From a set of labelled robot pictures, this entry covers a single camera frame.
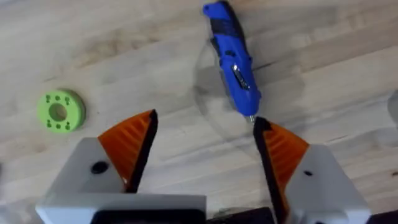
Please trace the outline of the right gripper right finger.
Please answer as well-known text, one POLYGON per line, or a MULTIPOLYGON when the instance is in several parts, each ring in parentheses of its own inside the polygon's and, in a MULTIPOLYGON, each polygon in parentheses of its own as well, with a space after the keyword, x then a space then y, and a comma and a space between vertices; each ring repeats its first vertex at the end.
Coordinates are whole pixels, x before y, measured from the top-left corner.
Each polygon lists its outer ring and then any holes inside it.
POLYGON ((253 136, 278 223, 367 223, 370 208, 331 150, 257 117, 253 136))

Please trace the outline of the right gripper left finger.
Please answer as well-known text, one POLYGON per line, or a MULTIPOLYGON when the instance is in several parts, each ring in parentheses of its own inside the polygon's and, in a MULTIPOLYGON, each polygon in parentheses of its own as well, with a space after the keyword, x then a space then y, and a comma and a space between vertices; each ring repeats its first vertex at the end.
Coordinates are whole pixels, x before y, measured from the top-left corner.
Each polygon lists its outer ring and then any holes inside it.
POLYGON ((136 193, 158 128, 156 110, 77 143, 45 194, 136 193))

